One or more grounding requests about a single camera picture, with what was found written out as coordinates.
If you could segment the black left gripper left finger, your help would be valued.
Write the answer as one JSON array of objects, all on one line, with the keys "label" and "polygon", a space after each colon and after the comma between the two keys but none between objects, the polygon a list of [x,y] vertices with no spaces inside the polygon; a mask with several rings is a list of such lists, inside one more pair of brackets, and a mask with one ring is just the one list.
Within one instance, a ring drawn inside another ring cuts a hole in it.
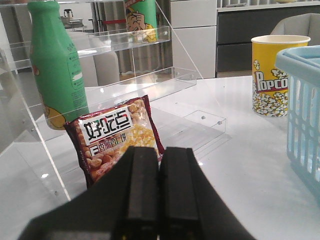
[{"label": "black left gripper left finger", "polygon": [[33,218],[20,240],[155,240],[158,160],[150,147],[129,147],[88,190]]}]

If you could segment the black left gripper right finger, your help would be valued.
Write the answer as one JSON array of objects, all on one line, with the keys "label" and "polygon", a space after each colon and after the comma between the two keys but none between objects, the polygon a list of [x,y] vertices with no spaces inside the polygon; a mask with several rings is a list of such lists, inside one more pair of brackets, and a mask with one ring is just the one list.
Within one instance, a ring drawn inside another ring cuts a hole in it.
[{"label": "black left gripper right finger", "polygon": [[160,239],[254,239],[212,187],[191,148],[167,147],[159,184]]}]

